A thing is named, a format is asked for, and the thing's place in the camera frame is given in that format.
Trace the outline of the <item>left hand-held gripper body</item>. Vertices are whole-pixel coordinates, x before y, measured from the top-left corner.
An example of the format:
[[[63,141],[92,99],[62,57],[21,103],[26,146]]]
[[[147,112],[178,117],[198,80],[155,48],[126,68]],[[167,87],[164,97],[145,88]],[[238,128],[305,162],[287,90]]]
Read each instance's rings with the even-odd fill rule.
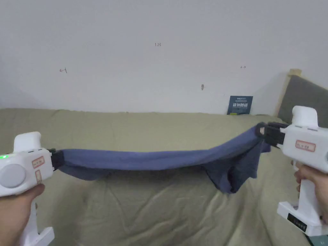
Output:
[[[64,164],[63,151],[42,148],[41,134],[29,132],[14,139],[13,152],[0,156],[0,196],[19,195],[44,180]],[[32,201],[30,216],[19,241],[20,246],[47,246],[54,240],[54,230],[37,228],[36,202]]]

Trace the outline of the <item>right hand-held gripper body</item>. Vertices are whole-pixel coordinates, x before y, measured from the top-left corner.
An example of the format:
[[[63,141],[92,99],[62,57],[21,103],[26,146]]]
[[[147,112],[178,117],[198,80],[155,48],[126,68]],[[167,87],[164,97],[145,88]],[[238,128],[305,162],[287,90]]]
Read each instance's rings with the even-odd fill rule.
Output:
[[[290,125],[269,122],[264,124],[264,140],[279,148],[293,160],[323,173],[328,171],[328,131],[318,126],[317,111],[310,107],[295,106]],[[290,221],[306,235],[326,235],[328,227],[315,195],[315,185],[304,180],[300,184],[299,200],[278,204],[277,213]]]

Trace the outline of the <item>person's right hand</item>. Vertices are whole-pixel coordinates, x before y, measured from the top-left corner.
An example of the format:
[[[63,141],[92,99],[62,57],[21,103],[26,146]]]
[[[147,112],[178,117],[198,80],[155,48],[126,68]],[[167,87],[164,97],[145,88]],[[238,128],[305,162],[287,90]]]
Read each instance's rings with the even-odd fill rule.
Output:
[[[322,221],[328,223],[328,175],[315,168],[296,162],[298,171],[294,176],[298,183],[297,191],[300,192],[301,181],[310,180],[315,185],[315,195],[318,205],[322,211]]]

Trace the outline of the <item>person's left hand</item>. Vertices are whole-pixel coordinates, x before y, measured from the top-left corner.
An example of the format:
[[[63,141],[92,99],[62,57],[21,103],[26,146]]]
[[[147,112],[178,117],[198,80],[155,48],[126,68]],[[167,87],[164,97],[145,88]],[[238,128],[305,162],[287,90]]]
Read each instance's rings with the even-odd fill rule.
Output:
[[[32,201],[41,195],[44,189],[43,184],[38,184],[22,194],[0,198],[1,246],[17,245],[28,223]]]

